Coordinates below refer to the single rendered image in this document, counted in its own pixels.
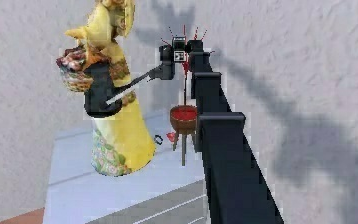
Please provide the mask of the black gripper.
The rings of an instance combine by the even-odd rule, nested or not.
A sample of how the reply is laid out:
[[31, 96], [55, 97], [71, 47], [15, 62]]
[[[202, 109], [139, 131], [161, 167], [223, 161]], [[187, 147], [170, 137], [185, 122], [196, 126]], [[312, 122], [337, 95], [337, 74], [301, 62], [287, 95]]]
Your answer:
[[121, 87], [116, 87], [115, 92], [111, 98], [106, 101], [108, 105], [126, 96], [130, 92], [136, 90], [140, 85], [145, 84], [153, 79], [172, 80], [175, 76], [175, 63], [173, 60], [173, 49], [169, 45], [163, 45], [159, 47], [159, 55], [161, 64], [148, 71], [144, 75], [141, 75], [133, 79], [129, 84]]

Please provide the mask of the pale blue chest of drawers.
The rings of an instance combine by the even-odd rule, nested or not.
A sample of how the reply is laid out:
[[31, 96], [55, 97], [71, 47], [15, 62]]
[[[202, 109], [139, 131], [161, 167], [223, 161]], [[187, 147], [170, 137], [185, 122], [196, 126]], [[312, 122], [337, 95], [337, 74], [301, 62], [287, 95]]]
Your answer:
[[203, 163], [164, 141], [149, 164], [122, 177], [91, 166], [92, 131], [55, 140], [43, 224], [204, 224]]

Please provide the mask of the yellow lady figurine with basket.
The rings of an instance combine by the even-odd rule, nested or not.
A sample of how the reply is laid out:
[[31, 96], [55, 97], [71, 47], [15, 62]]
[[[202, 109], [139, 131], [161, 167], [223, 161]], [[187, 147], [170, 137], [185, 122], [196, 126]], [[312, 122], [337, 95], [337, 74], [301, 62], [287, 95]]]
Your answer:
[[[83, 94], [93, 78], [84, 70], [91, 64], [109, 63], [114, 87], [131, 82], [126, 57], [117, 43], [132, 29], [134, 0], [95, 0], [95, 7], [85, 25], [66, 34], [77, 46], [64, 51], [56, 60], [63, 84]], [[135, 91], [122, 97], [122, 109], [115, 115], [93, 120], [92, 166], [106, 176], [123, 176], [145, 167], [153, 158], [155, 143], [143, 119]]]

